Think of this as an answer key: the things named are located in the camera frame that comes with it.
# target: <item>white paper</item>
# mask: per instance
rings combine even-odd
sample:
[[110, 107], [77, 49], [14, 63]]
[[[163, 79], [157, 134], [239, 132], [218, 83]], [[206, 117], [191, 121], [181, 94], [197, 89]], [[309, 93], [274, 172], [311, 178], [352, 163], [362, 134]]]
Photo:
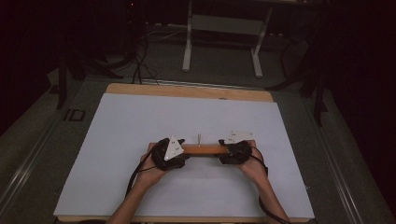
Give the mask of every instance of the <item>white paper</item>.
[[[254, 133], [289, 217], [314, 217], [276, 103], [104, 94], [55, 216], [110, 216], [150, 142], [171, 135], [216, 144], [231, 130]], [[263, 217], [258, 192], [234, 166], [194, 157], [150, 189], [137, 216]]]

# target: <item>wooden edge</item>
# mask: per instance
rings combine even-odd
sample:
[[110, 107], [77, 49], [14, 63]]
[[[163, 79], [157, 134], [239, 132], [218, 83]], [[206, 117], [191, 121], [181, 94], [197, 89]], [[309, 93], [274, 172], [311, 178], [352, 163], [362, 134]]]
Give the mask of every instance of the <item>wooden edge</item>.
[[[58, 216], [62, 222], [79, 222], [84, 220], [108, 220], [105, 216]], [[291, 222], [308, 222], [310, 218], [290, 217]], [[228, 223], [262, 223], [266, 217], [134, 217], [132, 222], [228, 222]]]
[[230, 89], [217, 89], [217, 88], [206, 88], [206, 87], [135, 85], [135, 84], [123, 84], [123, 83], [109, 84], [107, 86], [106, 93], [174, 96], [174, 97], [191, 97], [191, 98], [242, 100], [242, 101], [259, 101], [259, 102], [274, 101], [271, 93], [268, 91], [245, 91], [245, 90], [230, 90]]

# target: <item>finger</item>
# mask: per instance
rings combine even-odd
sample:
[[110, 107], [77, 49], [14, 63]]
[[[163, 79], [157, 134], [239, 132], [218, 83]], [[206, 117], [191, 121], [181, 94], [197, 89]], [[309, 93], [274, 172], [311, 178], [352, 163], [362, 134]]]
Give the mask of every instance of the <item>finger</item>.
[[252, 140], [247, 140], [247, 142], [248, 142], [248, 144], [249, 144], [251, 147], [256, 147], [256, 141], [255, 141], [254, 139], [252, 139]]

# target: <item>hand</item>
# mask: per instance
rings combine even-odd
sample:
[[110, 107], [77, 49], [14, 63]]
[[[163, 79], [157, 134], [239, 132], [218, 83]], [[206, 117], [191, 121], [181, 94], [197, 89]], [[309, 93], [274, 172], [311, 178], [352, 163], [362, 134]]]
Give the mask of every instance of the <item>hand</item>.
[[[153, 147], [154, 144], [149, 144], [148, 152], [140, 158], [140, 161], [142, 161], [147, 156], [147, 154]], [[140, 172], [137, 175], [135, 184], [146, 188], [151, 188], [152, 186], [156, 185], [161, 180], [161, 178], [167, 173], [155, 167], [154, 161], [151, 159], [151, 155], [146, 159], [145, 163], [143, 164], [140, 170], [145, 170], [145, 169], [149, 169], [149, 170]]]
[[[256, 148], [256, 142], [254, 140], [247, 141], [252, 147], [251, 154], [258, 159], [264, 161], [262, 154]], [[253, 181], [256, 185], [261, 183], [263, 180], [267, 178], [267, 174], [265, 173], [264, 168], [260, 164], [259, 161], [254, 160], [253, 158], [249, 158], [243, 164], [238, 165], [238, 168], [244, 173], [246, 177], [248, 177], [251, 181]]]

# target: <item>white triangular marker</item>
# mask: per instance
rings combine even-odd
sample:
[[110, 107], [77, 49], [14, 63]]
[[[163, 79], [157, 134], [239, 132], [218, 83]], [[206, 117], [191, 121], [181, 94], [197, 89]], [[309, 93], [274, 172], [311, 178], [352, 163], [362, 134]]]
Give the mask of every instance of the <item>white triangular marker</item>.
[[241, 131], [231, 131], [231, 135], [224, 139], [225, 144], [235, 144], [244, 140], [254, 139], [253, 133], [241, 132]]
[[178, 143], [177, 139], [172, 135], [171, 139], [169, 140], [168, 148], [166, 149], [165, 157], [163, 159], [165, 161], [169, 161], [172, 158], [183, 153], [183, 151], [184, 150]]

